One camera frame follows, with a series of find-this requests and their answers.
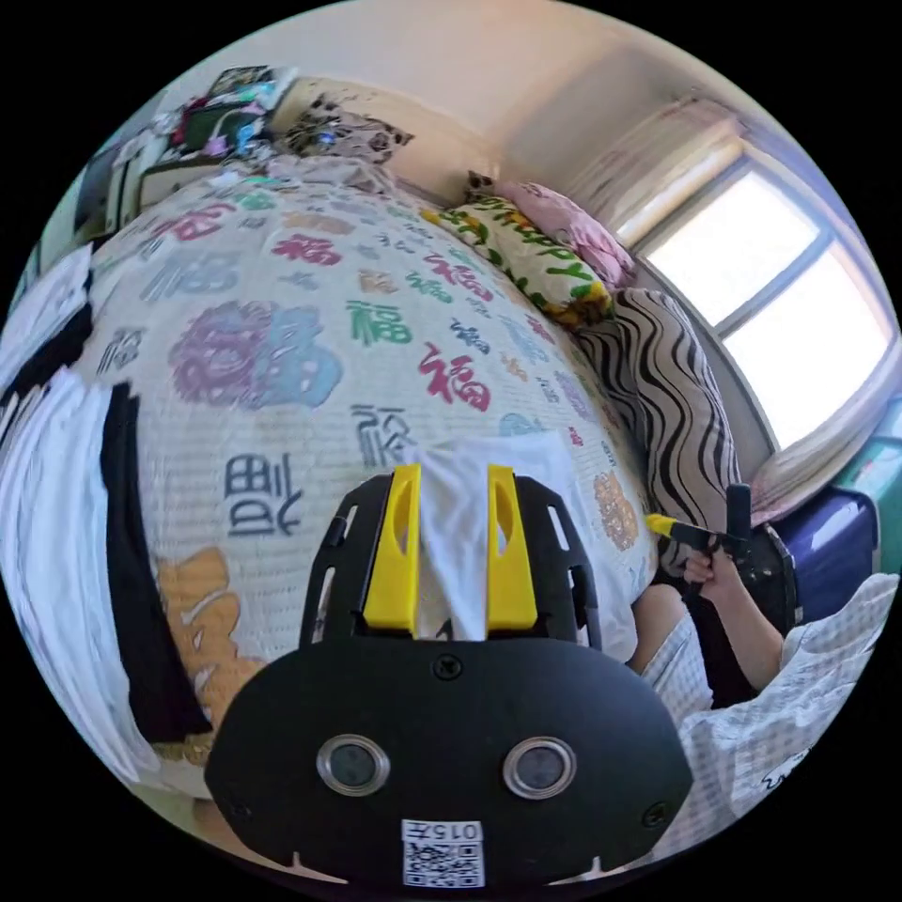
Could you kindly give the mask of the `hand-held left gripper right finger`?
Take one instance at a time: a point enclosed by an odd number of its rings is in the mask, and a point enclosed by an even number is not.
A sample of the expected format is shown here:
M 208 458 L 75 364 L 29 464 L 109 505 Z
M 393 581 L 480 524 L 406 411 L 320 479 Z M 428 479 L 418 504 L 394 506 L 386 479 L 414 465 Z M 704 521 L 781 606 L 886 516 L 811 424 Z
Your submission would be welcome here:
M 497 464 L 487 474 L 486 630 L 530 631 L 538 613 L 516 476 Z

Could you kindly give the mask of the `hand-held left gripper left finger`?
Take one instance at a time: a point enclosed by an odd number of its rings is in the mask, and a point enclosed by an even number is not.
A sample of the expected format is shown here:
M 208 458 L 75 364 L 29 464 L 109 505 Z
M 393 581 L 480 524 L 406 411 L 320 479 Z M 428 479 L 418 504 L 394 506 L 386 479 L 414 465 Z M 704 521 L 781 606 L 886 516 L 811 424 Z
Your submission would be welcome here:
M 371 630 L 415 631 L 418 623 L 421 466 L 404 464 L 389 480 L 363 617 Z

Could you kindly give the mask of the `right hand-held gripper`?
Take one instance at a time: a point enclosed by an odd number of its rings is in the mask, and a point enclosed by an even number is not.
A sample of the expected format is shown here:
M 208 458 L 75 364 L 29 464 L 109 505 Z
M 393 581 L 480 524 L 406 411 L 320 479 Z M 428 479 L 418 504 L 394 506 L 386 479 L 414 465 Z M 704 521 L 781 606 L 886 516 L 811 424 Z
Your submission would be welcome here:
M 712 533 L 674 518 L 654 513 L 645 517 L 648 529 L 659 537 L 698 552 L 723 549 L 737 566 L 743 585 L 756 606 L 774 628 L 787 635 L 798 622 L 795 566 L 792 555 L 778 534 L 767 524 L 741 537 Z

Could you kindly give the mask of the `person's right hand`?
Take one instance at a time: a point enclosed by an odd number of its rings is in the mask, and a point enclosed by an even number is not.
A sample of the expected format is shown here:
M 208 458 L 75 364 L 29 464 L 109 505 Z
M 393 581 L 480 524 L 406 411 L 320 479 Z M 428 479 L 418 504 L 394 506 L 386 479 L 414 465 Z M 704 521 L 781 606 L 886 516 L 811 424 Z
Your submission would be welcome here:
M 684 578 L 715 607 L 729 606 L 742 594 L 743 585 L 732 558 L 723 550 L 692 551 L 686 561 Z

